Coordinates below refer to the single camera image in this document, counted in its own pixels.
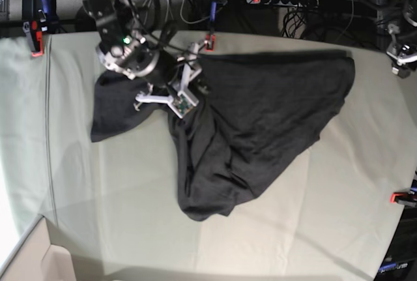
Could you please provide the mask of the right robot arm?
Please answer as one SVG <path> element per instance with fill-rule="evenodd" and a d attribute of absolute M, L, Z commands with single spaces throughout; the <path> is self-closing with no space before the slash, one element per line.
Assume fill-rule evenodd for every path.
<path fill-rule="evenodd" d="M 161 4 L 160 0 L 153 2 L 150 25 L 143 23 L 132 0 L 83 0 L 83 6 L 100 35 L 96 52 L 102 65 L 130 80 L 146 82 L 146 88 L 136 95 L 137 105 L 165 104 L 182 119 L 199 104 L 189 85 L 202 72 L 197 58 L 208 42 L 194 42 L 180 49 L 177 57 L 168 53 L 168 49 L 175 49 L 170 41 L 177 25 L 166 22 L 160 36 L 154 36 L 161 20 Z"/>

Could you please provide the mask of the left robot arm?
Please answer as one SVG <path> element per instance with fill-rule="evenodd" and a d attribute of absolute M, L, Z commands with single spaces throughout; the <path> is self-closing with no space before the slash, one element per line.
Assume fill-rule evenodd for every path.
<path fill-rule="evenodd" d="M 392 73 L 405 79 L 416 72 L 416 0 L 397 0 L 395 7 L 395 17 L 386 26 L 391 38 L 386 54 Z"/>

